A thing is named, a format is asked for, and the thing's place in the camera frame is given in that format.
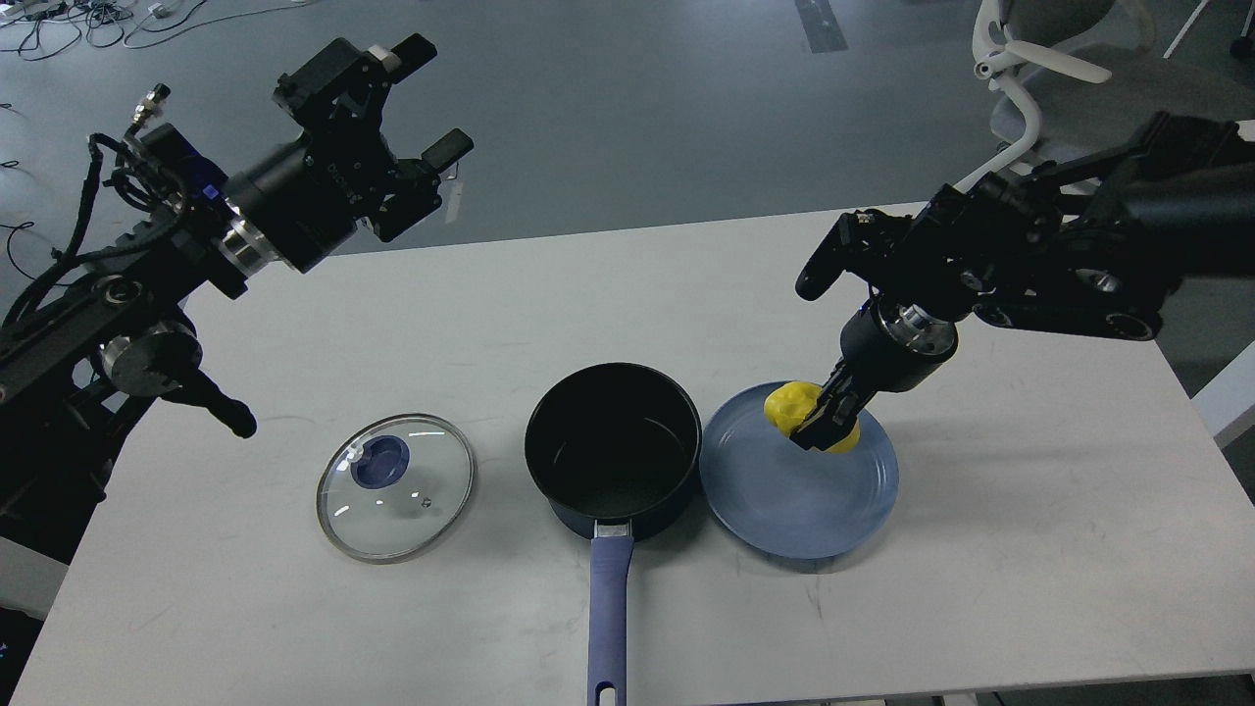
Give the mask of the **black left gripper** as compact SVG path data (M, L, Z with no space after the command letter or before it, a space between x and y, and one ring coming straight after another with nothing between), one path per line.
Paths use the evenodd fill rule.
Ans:
M382 108L393 85L435 55L420 34L365 50L335 38L279 76L274 102L302 132L231 176L226 197L294 270L307 273L360 221L390 245L442 204L442 179L474 149L471 135L453 128L420 157L400 161L382 138Z

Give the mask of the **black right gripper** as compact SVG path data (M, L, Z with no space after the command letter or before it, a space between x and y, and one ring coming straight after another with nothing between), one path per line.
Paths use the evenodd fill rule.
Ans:
M853 451L868 399L917 387L955 356L958 344L954 324L894 301L867 301L841 331L841 361L830 379L789 386L789 441L809 451Z

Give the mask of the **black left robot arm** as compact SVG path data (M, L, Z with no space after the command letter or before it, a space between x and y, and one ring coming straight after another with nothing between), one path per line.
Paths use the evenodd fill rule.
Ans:
M3 319L3 535L72 562L120 456L153 403L202 408L233 436L257 420L202 370L184 298L228 298L270 263L300 273L368 224L382 242L435 213L439 186L474 148L452 129L418 158L382 135L394 85L435 58L412 34L392 48L336 38L274 102L295 140L226 176L174 125L154 125L169 87L138 103L118 139L88 138L75 231Z

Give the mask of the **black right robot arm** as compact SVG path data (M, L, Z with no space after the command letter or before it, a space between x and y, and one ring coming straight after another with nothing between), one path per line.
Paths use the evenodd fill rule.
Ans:
M835 219L796 282L842 275L868 298L841 356L784 436L830 450L880 393L905 393L958 352L958 325L1146 341L1188 277L1252 277L1252 142L1232 122L1158 112L1124 144L1027 176L944 186L915 216Z

